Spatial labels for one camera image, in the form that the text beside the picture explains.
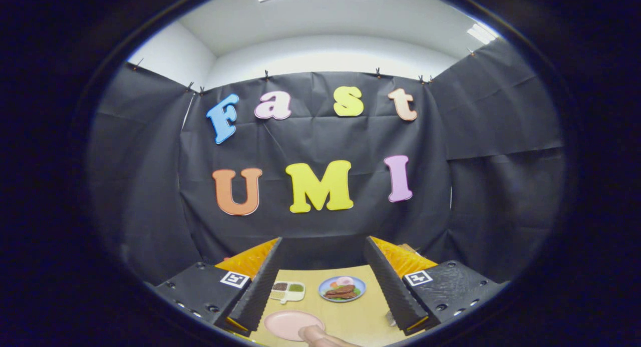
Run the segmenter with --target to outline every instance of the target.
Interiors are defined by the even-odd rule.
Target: letter m
[[[316,210],[323,209],[327,195],[329,210],[350,209],[354,202],[350,200],[348,188],[348,171],[352,164],[347,160],[334,160],[325,169],[323,180],[319,181],[308,164],[297,163],[287,166],[284,170],[291,176],[293,185],[293,205],[289,208],[293,213],[307,213],[311,206],[307,204],[307,197]]]

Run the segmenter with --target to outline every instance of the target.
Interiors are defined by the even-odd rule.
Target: letter i
[[[392,203],[405,201],[412,197],[412,191],[407,186],[407,172],[405,165],[410,160],[406,155],[393,155],[383,160],[390,168],[390,177],[392,179],[392,194],[389,201]]]

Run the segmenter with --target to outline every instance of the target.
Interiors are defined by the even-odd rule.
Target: yellow letter
[[[363,112],[364,106],[359,99],[363,96],[357,87],[338,87],[334,91],[334,111],[341,117],[355,117]]]
[[[348,171],[352,164],[347,160],[334,160],[325,169],[322,181],[318,181],[314,172],[306,163],[297,163],[287,166],[284,170],[291,176],[293,185],[293,205],[289,208],[293,213],[307,213],[311,206],[307,204],[305,195],[314,205],[316,210],[323,209],[327,195],[330,201],[327,209],[350,209],[354,202],[350,199],[348,188]]]

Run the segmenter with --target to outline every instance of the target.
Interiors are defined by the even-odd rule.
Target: finger
[[[309,343],[310,347],[342,347],[327,338],[321,338]]]
[[[361,347],[360,345],[356,345],[353,343],[346,342],[338,337],[334,337],[332,335],[325,335],[325,339],[331,341],[335,345],[338,345],[338,347]]]
[[[298,330],[298,336],[300,336],[300,338],[302,338],[307,343],[312,343],[315,340],[319,340],[325,337],[326,335],[327,334],[325,334],[325,331],[323,331],[317,325],[302,327]]]

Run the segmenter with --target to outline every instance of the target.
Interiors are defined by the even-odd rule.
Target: blue letter
[[[236,132],[236,127],[227,123],[227,120],[233,122],[236,120],[236,109],[233,104],[238,103],[240,98],[234,93],[229,94],[227,98],[218,103],[207,112],[207,117],[211,119],[213,129],[216,131],[216,144],[224,142],[227,138]]]

